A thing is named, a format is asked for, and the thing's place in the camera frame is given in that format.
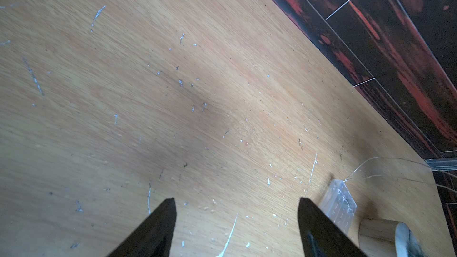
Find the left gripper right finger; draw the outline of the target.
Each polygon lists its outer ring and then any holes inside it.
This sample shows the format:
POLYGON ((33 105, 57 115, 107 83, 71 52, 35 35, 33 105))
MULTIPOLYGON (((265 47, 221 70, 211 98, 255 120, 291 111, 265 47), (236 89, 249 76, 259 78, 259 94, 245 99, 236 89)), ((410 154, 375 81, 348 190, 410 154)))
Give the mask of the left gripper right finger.
POLYGON ((309 198, 299 201, 298 226, 306 257, 365 256, 309 198))

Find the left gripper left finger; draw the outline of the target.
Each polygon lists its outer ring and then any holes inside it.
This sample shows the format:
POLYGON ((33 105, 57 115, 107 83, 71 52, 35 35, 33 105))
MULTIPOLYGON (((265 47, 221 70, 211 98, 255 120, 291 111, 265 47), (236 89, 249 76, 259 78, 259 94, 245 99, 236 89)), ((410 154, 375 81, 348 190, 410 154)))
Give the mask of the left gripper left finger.
POLYGON ((173 198, 165 199, 109 257, 168 257, 177 211, 173 198))

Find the string lights with ball ornaments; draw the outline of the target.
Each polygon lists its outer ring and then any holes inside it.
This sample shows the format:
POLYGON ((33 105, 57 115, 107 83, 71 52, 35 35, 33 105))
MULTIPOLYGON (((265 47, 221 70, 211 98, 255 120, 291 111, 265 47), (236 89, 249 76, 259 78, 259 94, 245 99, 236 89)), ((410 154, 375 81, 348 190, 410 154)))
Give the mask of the string lights with ball ornaments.
POLYGON ((344 183, 350 180, 368 180, 370 178, 391 178, 396 180, 405 180, 408 182, 421 183, 430 186, 436 186, 437 188, 442 188, 449 190, 450 192, 457 193, 454 188, 450 186, 437 184, 434 182, 426 182, 425 180, 418 180, 407 177, 406 174, 408 171, 407 166, 402 164, 397 165, 394 161, 402 161, 405 163, 415 164, 416 167, 426 168, 428 171, 434 171, 427 163, 420 163, 418 161, 413 161, 405 158, 397 157, 371 157, 360 163, 356 169, 351 172, 347 178, 343 180, 344 183))

